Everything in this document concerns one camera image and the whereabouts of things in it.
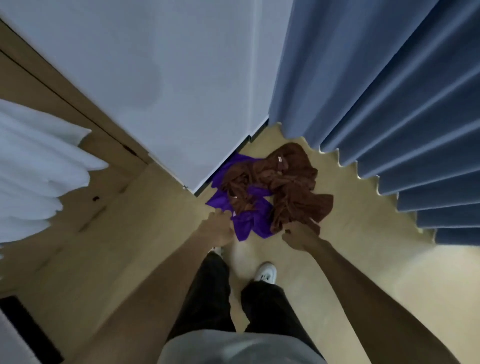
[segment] black pants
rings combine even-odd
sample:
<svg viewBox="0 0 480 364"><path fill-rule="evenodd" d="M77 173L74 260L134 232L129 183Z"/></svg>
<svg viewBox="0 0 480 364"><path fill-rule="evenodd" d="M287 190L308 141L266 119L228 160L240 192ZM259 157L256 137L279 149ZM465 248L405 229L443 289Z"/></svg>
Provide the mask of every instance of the black pants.
<svg viewBox="0 0 480 364"><path fill-rule="evenodd" d="M223 259L210 252L198 269L167 341L203 329L235 332L228 276ZM293 336L320 354L279 286L251 282L241 292L241 306L250 321L245 332Z"/></svg>

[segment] wooden wall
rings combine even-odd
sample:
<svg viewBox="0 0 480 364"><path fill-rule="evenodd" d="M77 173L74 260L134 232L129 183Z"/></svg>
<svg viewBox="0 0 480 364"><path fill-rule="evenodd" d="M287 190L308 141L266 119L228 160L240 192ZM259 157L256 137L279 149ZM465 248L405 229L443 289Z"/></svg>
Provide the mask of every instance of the wooden wall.
<svg viewBox="0 0 480 364"><path fill-rule="evenodd" d="M91 129L80 147L109 163L90 172L90 185L60 199L45 231L5 244L0 253L0 292L19 287L98 217L151 161L147 151L90 102L65 77L0 21L0 98Z"/></svg>

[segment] person's left arm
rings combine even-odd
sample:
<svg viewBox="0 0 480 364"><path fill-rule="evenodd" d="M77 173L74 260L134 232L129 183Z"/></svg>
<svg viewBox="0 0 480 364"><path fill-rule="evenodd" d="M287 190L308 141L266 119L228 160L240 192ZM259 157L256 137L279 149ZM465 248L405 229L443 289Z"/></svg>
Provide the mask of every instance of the person's left arm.
<svg viewBox="0 0 480 364"><path fill-rule="evenodd" d="M233 240L231 213L217 209L161 263L80 350L73 364L156 363L200 264Z"/></svg>

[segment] clothing pile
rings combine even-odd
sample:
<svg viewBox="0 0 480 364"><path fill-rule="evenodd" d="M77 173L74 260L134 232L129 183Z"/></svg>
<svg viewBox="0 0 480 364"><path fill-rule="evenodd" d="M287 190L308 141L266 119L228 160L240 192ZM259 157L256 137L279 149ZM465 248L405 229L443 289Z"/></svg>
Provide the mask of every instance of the clothing pile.
<svg viewBox="0 0 480 364"><path fill-rule="evenodd" d="M251 230L268 238L292 221L319 234L316 223L332 211L333 196L312 192L317 172L297 143L284 144L263 159L236 154L213 177L212 188L218 190L207 205L232 211L239 241ZM264 198L271 195L273 205Z"/></svg>

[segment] hand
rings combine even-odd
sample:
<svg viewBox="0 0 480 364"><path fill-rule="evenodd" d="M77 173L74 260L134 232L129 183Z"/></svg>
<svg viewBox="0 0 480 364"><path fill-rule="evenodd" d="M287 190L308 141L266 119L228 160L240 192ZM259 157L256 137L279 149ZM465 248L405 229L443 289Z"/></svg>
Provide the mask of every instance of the hand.
<svg viewBox="0 0 480 364"><path fill-rule="evenodd" d="M220 208L215 209L203 220L200 226L193 233L196 237L209 245L209 248L225 246L233 241L233 229L231 227L232 213L222 212Z"/></svg>
<svg viewBox="0 0 480 364"><path fill-rule="evenodd" d="M285 233L282 235L282 239L293 249L311 252L312 249L321 244L330 245L327 240L320 238L312 229L301 222L289 222L284 224L283 228Z"/></svg>

